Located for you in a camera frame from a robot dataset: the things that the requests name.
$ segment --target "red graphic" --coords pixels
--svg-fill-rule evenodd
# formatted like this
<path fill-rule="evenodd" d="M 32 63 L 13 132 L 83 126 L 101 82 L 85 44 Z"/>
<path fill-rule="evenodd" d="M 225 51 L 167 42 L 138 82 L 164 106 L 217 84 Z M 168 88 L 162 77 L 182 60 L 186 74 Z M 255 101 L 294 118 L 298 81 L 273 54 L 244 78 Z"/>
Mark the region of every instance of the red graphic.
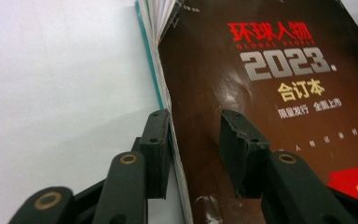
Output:
<path fill-rule="evenodd" d="M 327 186 L 358 199 L 358 167 L 331 173 Z"/>
<path fill-rule="evenodd" d="M 260 40 L 281 40 L 284 37 L 294 40 L 312 39 L 307 25 L 302 21 L 289 21 L 286 26 L 278 21 L 275 30 L 269 22 L 231 22 L 227 25 L 234 35 L 234 41 L 246 39 L 248 43 L 253 43 Z"/>

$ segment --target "brown book cover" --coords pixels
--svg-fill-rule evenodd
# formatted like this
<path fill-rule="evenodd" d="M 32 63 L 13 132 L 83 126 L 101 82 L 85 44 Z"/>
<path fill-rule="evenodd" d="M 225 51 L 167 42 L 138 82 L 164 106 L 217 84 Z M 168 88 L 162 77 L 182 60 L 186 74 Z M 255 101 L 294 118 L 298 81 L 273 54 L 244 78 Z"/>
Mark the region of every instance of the brown book cover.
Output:
<path fill-rule="evenodd" d="M 220 113 L 241 112 L 324 183 L 358 166 L 358 28 L 336 0 L 186 0 L 158 46 L 195 223 L 263 223 L 235 198 Z"/>

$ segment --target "teal book edge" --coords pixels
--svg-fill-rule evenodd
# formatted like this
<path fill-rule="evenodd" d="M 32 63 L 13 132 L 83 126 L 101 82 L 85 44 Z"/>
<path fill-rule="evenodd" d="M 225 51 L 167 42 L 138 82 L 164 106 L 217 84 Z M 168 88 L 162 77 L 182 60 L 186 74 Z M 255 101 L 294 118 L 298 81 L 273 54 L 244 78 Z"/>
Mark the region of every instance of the teal book edge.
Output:
<path fill-rule="evenodd" d="M 150 46 L 149 46 L 149 43 L 147 41 L 147 34 L 146 34 L 146 30 L 145 30 L 145 24 L 144 24 L 144 20 L 142 19 L 141 8 L 139 6 L 138 1 L 135 1 L 135 9 L 136 9 L 136 14 L 138 16 L 139 26 L 141 28 L 142 38 L 143 38 L 144 43 L 145 43 L 147 61 L 149 63 L 150 72 L 152 74 L 153 83 L 154 83 L 154 86 L 155 86 L 156 95 L 157 95 L 157 99 L 158 99 L 158 105 L 159 105 L 159 108 L 162 109 L 162 108 L 164 108 L 164 104 L 162 103 L 161 94 L 160 94 L 159 89 L 158 89 L 156 70 L 155 70 L 154 65 L 153 65 L 152 54 L 150 52 Z"/>

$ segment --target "white background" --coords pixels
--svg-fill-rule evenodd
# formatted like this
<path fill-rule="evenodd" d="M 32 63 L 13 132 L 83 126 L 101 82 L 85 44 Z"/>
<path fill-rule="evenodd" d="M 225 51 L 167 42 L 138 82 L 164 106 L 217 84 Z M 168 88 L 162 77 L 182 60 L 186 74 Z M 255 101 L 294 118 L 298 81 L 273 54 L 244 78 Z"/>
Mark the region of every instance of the white background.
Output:
<path fill-rule="evenodd" d="M 0 223 L 104 179 L 158 110 L 133 0 L 0 0 Z M 183 223 L 171 173 L 149 223 Z"/>

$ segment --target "white surface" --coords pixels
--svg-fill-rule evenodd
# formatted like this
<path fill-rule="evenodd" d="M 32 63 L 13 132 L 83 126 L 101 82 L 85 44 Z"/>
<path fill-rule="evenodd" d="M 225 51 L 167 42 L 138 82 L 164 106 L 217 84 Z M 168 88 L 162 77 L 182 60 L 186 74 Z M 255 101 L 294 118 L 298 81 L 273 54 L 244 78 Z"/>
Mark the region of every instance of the white surface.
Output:
<path fill-rule="evenodd" d="M 43 188 L 105 178 L 158 110 L 133 5 L 0 0 L 0 223 Z M 184 222 L 176 186 L 149 223 Z"/>

